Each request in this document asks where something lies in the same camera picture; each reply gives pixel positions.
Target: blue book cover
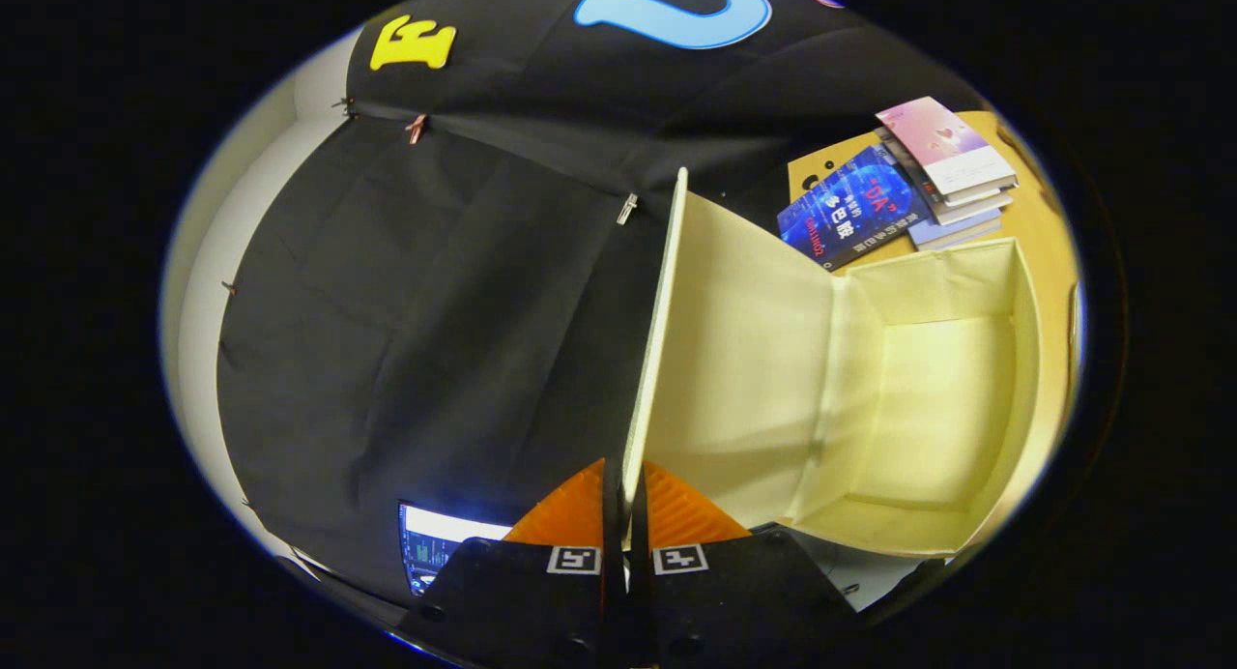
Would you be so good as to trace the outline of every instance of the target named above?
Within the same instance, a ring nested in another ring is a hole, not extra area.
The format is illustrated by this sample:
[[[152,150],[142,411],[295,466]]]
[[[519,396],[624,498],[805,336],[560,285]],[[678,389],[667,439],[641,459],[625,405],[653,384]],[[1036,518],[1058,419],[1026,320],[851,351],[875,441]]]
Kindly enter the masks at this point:
[[[870,146],[777,216],[782,241],[824,268],[840,268],[931,219],[884,145]]]
[[[928,241],[935,241],[935,239],[946,237],[954,232],[961,232],[962,229],[974,228],[974,225],[981,223],[988,223],[990,219],[997,219],[997,216],[1001,216],[999,208],[981,211],[981,214],[967,216],[967,219],[960,219],[954,224],[936,224],[933,223],[931,219],[924,219],[923,223],[910,225],[910,241],[914,241],[915,246],[923,246]]]

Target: black cloth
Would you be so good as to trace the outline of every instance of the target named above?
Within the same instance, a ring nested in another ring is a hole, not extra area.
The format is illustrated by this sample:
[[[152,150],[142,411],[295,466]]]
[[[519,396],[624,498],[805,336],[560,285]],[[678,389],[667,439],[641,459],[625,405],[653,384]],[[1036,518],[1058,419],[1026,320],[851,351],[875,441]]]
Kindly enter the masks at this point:
[[[680,166],[776,232],[788,160],[919,95],[980,106],[856,14],[769,1],[708,51],[578,26],[579,0],[411,0],[366,25],[357,117],[278,194],[224,317],[225,441],[267,529],[407,602],[398,502],[513,524],[620,456]],[[444,69],[370,69],[400,14],[458,28]]]

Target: book spine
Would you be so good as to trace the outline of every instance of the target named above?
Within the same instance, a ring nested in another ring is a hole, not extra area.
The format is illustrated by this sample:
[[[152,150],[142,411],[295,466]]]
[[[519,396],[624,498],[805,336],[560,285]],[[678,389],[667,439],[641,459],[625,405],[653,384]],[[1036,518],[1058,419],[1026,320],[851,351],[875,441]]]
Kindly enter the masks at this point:
[[[881,127],[876,131],[876,135],[881,137],[884,148],[889,150],[893,158],[897,160],[898,166],[902,167],[902,172],[907,176],[910,185],[914,185],[915,190],[919,190],[919,197],[924,198],[929,205],[946,205],[945,198],[941,197],[940,192],[931,184],[931,179],[928,177],[928,172],[923,171],[919,162],[915,162],[915,157],[912,157],[910,152],[907,151],[893,132],[888,131],[887,127]]]

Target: metal clip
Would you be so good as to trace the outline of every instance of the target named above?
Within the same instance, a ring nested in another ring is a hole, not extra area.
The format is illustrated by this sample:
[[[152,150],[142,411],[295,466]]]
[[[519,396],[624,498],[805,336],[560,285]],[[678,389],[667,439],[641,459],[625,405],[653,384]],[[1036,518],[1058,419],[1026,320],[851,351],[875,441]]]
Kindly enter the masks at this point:
[[[424,126],[426,126],[426,114],[421,114],[416,120],[413,120],[413,122],[409,122],[408,126],[404,127],[406,131],[412,132],[412,135],[408,136],[409,145],[416,145],[417,140],[421,140],[421,130]]]
[[[631,216],[631,210],[636,210],[636,193],[631,193],[627,197],[627,202],[622,203],[622,210],[618,211],[618,224],[627,224],[627,216]]]

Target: book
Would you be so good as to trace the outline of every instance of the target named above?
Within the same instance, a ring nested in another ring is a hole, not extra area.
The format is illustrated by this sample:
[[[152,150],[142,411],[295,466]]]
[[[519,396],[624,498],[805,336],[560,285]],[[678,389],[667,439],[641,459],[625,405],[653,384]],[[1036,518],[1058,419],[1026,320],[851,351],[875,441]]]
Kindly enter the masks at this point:
[[[792,202],[777,224],[782,241],[833,270],[930,216],[897,158],[873,145]]]
[[[985,223],[971,224],[969,228],[959,229],[955,232],[946,234],[944,237],[933,239],[933,241],[924,241],[922,246],[919,242],[915,242],[915,250],[943,250],[943,247],[957,246],[960,242],[971,241],[974,237],[995,232],[997,229],[1001,229],[1001,216],[985,220]]]
[[[974,194],[967,194],[967,197],[946,197],[945,205],[946,207],[966,205],[966,203],[980,202],[980,199],[987,197],[995,197],[995,194],[1001,194],[1001,188],[987,188],[983,190],[978,190],[977,193]]]
[[[950,236],[950,234],[961,232],[964,229],[975,228],[976,224],[991,223],[999,216],[1001,210],[986,210],[955,224],[936,224],[924,219],[923,223],[912,224],[907,232],[910,234],[910,241],[914,241],[915,247],[923,247],[929,241],[936,241],[936,239]]]
[[[970,219],[970,216],[980,215],[981,211],[999,210],[999,208],[1007,207],[1012,202],[1012,194],[1008,193],[1008,189],[1004,189],[995,194],[995,197],[971,202],[967,205],[938,207],[936,210],[931,210],[931,214],[935,215],[936,224],[957,224],[964,219]]]
[[[933,203],[945,205],[945,197],[936,193],[936,185],[931,184],[931,179],[929,179],[927,172],[923,171],[923,166],[919,166],[919,162],[915,162],[915,157],[912,157],[905,146],[898,141],[898,137],[894,137],[893,132],[888,131],[888,127],[877,127],[873,132],[876,132],[877,137],[881,137],[881,143],[884,145],[884,148],[889,150],[889,153],[897,160],[898,166],[901,166],[902,171],[904,171],[909,177],[910,185],[914,185],[914,188],[919,190],[919,197],[923,197],[924,202],[927,202],[929,207],[931,207]]]
[[[1001,153],[931,96],[882,110],[876,117],[919,162],[946,202],[1018,184]]]
[[[910,151],[905,148],[905,145],[902,145],[902,141],[893,136],[893,132],[888,131],[888,127],[877,127],[873,132],[880,137],[884,148],[897,160],[898,166],[909,177],[914,188],[919,190],[924,202],[928,203],[928,210],[931,211],[936,224],[957,224],[967,219],[967,216],[1007,207],[1013,202],[1013,198],[1008,193],[1004,193],[1001,188],[993,188],[982,190],[977,199],[965,199],[964,202],[955,203],[955,205],[950,205],[945,197],[938,193],[927,172],[919,166],[919,162],[915,162],[915,157],[912,157]]]

